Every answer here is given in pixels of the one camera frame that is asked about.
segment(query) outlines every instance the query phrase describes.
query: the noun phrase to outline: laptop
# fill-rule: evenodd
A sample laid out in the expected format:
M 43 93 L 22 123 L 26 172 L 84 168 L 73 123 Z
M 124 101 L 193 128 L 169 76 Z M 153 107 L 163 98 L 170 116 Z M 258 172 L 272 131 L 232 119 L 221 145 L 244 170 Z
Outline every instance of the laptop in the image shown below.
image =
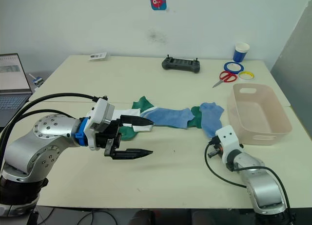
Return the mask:
M 0 55 L 0 130 L 32 95 L 19 55 Z

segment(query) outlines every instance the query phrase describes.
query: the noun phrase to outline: green cloth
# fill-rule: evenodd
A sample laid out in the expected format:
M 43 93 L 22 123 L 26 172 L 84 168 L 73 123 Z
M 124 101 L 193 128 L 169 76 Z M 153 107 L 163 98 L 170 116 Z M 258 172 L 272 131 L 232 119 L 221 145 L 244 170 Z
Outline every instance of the green cloth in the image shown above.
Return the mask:
M 141 109 L 141 113 L 152 107 L 154 107 L 154 105 L 151 104 L 145 96 L 141 97 L 138 102 L 133 102 L 132 105 L 132 109 Z M 195 118 L 187 123 L 187 127 L 197 127 L 198 129 L 201 129 L 201 111 L 199 110 L 199 107 L 192 107 L 191 112 Z M 131 140 L 137 135 L 137 132 L 133 131 L 132 127 L 120 127 L 119 132 L 122 134 L 122 141 Z
M 187 122 L 187 127 L 197 127 L 198 129 L 201 129 L 201 111 L 199 110 L 199 107 L 192 107 L 191 112 L 195 117 Z
M 141 109 L 141 112 L 154 107 L 145 96 L 141 97 L 138 102 L 133 102 L 132 109 Z M 137 132 L 132 127 L 120 127 L 119 132 L 121 133 L 121 140 L 128 141 L 133 139 Z
M 122 141 L 131 140 L 137 135 L 137 132 L 133 131 L 132 127 L 122 126 L 119 128 L 119 132 L 121 133 Z
M 141 113 L 154 107 L 145 96 L 141 97 L 138 102 L 133 102 L 132 109 L 141 109 Z

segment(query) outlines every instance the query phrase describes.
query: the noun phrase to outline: laptop keyboard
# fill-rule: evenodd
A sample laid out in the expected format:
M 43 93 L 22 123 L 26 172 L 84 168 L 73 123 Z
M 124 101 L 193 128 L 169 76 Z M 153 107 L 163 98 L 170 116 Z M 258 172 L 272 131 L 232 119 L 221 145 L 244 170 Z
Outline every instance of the laptop keyboard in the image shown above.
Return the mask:
M 1 110 L 16 110 L 27 99 L 24 96 L 18 97 L 0 97 L 0 111 Z

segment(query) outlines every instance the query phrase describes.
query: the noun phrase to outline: paper cup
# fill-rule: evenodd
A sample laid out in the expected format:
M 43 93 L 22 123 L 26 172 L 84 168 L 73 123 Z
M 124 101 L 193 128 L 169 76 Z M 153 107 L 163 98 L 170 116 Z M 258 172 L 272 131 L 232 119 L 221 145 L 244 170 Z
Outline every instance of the paper cup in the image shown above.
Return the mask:
M 250 46 L 247 43 L 239 42 L 235 45 L 233 61 L 240 63 L 244 60 L 245 55 L 249 51 Z

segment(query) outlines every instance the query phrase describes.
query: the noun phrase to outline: black controller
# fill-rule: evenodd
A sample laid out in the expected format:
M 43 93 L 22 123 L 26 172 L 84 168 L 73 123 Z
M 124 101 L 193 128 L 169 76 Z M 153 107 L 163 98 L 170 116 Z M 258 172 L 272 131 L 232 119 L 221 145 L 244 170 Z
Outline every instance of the black controller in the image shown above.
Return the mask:
M 199 61 L 197 60 L 197 58 L 194 60 L 185 60 L 169 57 L 169 55 L 167 58 L 165 58 L 161 65 L 165 70 L 176 69 L 194 73 L 198 73 L 200 69 Z

